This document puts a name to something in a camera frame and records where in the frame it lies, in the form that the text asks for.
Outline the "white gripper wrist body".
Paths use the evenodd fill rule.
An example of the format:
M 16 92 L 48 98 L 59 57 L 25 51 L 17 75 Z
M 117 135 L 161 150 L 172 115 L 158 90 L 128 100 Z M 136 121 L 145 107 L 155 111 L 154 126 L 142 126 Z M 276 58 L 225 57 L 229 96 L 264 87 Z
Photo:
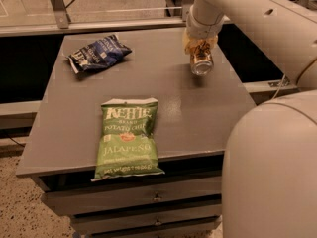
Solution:
M 187 33 L 195 39 L 215 37 L 222 29 L 224 14 L 213 6 L 192 5 L 186 21 Z

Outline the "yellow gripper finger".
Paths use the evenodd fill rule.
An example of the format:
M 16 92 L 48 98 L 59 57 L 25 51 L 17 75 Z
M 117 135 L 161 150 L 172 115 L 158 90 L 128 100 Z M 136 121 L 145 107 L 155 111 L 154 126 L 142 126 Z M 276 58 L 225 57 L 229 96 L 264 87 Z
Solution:
M 183 36 L 182 36 L 182 44 L 184 52 L 188 55 L 190 53 L 190 50 L 196 46 L 197 39 L 191 37 L 187 30 L 184 30 Z
M 210 37 L 206 40 L 206 42 L 208 44 L 208 49 L 212 50 L 216 47 L 218 43 L 218 36 Z

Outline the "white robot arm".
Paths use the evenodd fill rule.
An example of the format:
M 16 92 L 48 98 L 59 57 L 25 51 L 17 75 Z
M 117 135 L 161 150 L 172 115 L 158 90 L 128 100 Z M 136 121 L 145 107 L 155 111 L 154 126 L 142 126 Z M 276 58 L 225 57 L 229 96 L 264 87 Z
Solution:
M 317 238 L 317 23 L 289 0 L 194 0 L 187 33 L 228 17 L 298 87 L 245 114 L 222 169 L 223 238 Z

